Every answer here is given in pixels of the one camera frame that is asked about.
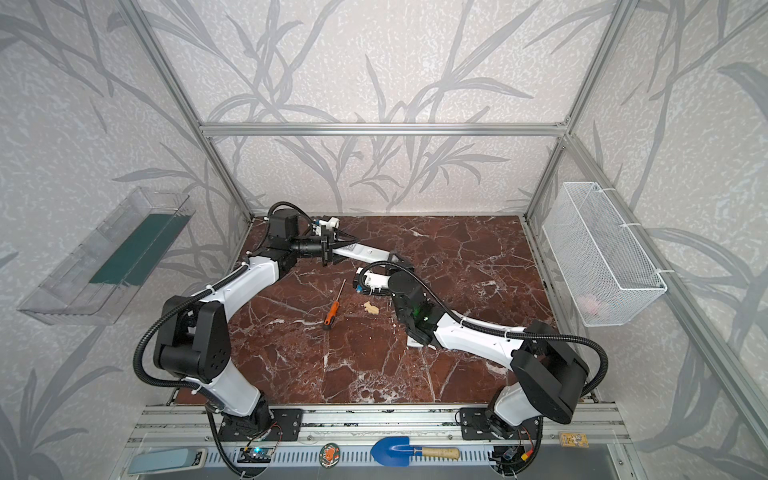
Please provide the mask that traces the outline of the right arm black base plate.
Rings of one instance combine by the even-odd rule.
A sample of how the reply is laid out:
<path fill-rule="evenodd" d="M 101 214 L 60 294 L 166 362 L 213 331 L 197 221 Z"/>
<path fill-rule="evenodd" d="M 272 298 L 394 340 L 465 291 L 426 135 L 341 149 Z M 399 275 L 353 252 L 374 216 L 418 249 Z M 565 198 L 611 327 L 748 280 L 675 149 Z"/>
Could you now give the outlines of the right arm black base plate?
<path fill-rule="evenodd" d="M 518 426 L 506 423 L 488 408 L 465 407 L 458 411 L 456 422 L 463 440 L 527 440 L 542 433 L 541 416 L 525 420 Z"/>

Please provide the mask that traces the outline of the round orange badge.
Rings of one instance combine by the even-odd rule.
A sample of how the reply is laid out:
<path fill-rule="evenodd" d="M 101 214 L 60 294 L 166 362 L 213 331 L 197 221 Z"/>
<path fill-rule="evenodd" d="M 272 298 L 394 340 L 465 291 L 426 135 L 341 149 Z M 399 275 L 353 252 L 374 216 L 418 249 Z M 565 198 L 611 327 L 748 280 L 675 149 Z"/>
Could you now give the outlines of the round orange badge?
<path fill-rule="evenodd" d="M 323 468 L 335 467 L 341 459 L 341 449 L 336 443 L 325 444 L 319 453 L 319 463 Z"/>

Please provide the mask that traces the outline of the white remote control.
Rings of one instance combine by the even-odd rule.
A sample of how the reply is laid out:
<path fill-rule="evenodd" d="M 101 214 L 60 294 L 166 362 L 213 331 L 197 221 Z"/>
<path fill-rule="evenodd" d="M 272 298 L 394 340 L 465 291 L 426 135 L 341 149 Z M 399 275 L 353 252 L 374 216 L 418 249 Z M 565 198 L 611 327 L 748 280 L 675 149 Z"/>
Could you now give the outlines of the white remote control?
<path fill-rule="evenodd" d="M 395 252 L 378 249 L 360 243 L 354 243 L 341 248 L 335 248 L 333 253 L 335 255 L 361 261 L 366 264 L 371 264 L 378 261 L 395 262 L 399 260 L 399 257 Z"/>

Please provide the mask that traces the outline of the clear plastic wall bin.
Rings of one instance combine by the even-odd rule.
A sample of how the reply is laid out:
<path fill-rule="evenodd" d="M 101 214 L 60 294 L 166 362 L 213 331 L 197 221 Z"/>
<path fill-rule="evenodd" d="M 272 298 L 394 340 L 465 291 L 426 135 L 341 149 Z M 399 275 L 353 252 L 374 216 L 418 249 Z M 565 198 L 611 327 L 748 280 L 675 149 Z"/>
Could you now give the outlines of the clear plastic wall bin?
<path fill-rule="evenodd" d="M 47 325 L 114 324 L 195 213 L 186 193 L 135 188 L 18 310 Z"/>

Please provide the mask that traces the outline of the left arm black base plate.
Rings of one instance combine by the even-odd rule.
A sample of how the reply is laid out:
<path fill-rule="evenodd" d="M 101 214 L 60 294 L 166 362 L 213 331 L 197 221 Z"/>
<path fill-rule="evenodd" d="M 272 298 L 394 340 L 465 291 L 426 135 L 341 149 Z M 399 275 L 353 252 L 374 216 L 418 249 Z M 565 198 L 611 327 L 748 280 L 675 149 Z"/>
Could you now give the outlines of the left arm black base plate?
<path fill-rule="evenodd" d="M 303 414 L 299 408 L 263 410 L 247 417 L 224 414 L 218 435 L 222 442 L 294 442 L 298 440 Z"/>

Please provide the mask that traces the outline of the small wooden animal figure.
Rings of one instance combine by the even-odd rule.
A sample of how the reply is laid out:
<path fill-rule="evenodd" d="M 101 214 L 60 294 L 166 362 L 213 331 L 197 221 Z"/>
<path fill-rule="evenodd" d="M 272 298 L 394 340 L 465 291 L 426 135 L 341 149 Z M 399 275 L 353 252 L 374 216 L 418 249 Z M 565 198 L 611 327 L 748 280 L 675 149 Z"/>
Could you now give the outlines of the small wooden animal figure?
<path fill-rule="evenodd" d="M 363 307 L 365 311 L 369 314 L 378 315 L 380 313 L 380 309 L 377 306 L 373 305 L 370 301 L 364 303 Z"/>

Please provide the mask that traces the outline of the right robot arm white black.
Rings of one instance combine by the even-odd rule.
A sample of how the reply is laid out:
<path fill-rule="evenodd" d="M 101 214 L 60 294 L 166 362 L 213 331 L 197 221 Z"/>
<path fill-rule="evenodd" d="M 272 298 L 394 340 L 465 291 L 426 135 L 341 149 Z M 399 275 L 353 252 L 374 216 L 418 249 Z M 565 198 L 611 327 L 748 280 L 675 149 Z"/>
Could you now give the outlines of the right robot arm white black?
<path fill-rule="evenodd" d="M 461 317 L 438 302 L 414 273 L 393 266 L 387 272 L 385 290 L 412 344 L 470 353 L 513 373 L 516 382 L 492 396 L 480 429 L 507 439 L 544 419 L 572 421 L 590 375 L 571 347 L 579 337 L 559 335 L 539 321 L 510 329 Z"/>

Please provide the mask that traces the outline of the orange handle screwdriver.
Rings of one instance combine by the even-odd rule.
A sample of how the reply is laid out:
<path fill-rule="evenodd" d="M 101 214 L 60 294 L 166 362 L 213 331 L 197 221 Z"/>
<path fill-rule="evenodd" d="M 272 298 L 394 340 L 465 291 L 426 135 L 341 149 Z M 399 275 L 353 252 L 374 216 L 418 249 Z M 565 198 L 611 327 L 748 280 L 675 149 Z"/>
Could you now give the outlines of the orange handle screwdriver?
<path fill-rule="evenodd" d="M 338 311 L 340 308 L 340 299 L 341 299 L 341 295 L 343 293 L 343 289 L 345 285 L 346 285 L 346 280 L 343 280 L 341 283 L 341 286 L 339 287 L 337 295 L 328 310 L 326 318 L 323 321 L 322 327 L 324 330 L 331 330 L 336 321 Z"/>

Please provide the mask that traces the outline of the pink object in basket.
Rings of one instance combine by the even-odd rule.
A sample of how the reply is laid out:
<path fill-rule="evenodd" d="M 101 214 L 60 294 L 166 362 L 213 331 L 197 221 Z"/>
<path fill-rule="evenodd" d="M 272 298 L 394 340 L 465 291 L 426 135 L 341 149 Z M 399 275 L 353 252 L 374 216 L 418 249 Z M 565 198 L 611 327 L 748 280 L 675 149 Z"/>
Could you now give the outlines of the pink object in basket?
<path fill-rule="evenodd" d="M 579 296 L 576 303 L 585 317 L 601 318 L 608 311 L 608 305 L 593 294 Z"/>

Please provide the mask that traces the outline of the grey blue flat device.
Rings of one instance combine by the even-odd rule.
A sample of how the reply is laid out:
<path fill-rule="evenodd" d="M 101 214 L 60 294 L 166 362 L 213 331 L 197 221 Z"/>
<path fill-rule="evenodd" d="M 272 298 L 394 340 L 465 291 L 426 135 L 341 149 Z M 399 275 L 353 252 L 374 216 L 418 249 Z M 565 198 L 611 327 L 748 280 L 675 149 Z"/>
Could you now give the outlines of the grey blue flat device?
<path fill-rule="evenodd" d="M 207 454 L 206 448 L 179 448 L 142 453 L 130 461 L 127 474 L 141 476 L 195 470 L 204 466 Z"/>

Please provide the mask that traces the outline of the small green circuit board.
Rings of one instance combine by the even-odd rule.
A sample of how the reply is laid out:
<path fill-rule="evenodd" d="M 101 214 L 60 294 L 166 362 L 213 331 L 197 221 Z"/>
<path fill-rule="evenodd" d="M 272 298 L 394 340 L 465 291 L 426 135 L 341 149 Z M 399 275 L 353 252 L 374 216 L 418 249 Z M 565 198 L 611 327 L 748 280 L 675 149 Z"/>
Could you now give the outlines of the small green circuit board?
<path fill-rule="evenodd" d="M 243 447 L 237 454 L 238 464 L 268 464 L 272 460 L 272 447 Z"/>

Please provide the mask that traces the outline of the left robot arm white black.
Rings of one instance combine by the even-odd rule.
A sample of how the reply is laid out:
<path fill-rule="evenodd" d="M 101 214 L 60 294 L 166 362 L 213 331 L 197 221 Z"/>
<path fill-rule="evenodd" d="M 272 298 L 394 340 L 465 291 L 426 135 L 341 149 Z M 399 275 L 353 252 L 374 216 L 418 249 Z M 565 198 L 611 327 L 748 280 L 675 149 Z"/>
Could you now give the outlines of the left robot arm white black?
<path fill-rule="evenodd" d="M 145 334 L 134 354 L 134 371 L 145 383 L 160 386 L 141 365 L 149 341 L 156 342 L 155 366 L 174 375 L 173 388 L 188 388 L 203 395 L 209 413 L 222 415 L 225 424 L 250 438 L 269 432 L 274 423 L 264 394 L 253 386 L 231 358 L 228 322 L 263 289 L 283 278 L 300 258 L 318 258 L 323 264 L 345 258 L 372 262 L 386 258 L 384 251 L 358 243 L 342 232 L 335 217 L 309 218 L 300 230 L 304 213 L 281 202 L 267 215 L 266 232 L 256 249 L 232 273 L 192 297 L 174 296 L 163 314 Z"/>

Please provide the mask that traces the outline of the yellow small circuit board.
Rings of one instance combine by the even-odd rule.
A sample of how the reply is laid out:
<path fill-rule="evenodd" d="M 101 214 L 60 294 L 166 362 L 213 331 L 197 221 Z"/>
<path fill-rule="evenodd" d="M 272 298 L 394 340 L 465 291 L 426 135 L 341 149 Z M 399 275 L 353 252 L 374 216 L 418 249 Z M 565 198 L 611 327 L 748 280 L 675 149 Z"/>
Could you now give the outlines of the yellow small circuit board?
<path fill-rule="evenodd" d="M 565 448 L 588 448 L 589 440 L 586 434 L 561 432 L 559 434 L 559 443 Z"/>

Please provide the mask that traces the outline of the aluminium frame rail front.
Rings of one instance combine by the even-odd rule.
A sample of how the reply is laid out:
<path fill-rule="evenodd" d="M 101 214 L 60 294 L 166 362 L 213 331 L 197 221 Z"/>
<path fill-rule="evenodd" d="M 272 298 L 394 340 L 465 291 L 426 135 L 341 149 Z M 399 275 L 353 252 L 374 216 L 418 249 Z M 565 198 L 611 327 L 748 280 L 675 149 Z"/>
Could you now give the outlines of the aluminium frame rail front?
<path fill-rule="evenodd" d="M 504 440 L 463 440 L 456 422 L 460 404 L 316 404 L 304 411 L 298 440 L 287 446 L 372 445 L 386 436 L 408 436 L 424 445 L 460 445 L 469 441 L 502 444 Z M 586 434 L 589 445 L 629 443 L 630 435 L 613 403 L 577 406 L 572 421 L 561 425 L 543 421 L 542 442 L 559 444 L 561 432 Z M 128 447 L 211 446 L 213 438 L 201 406 L 147 407 L 126 445 Z"/>

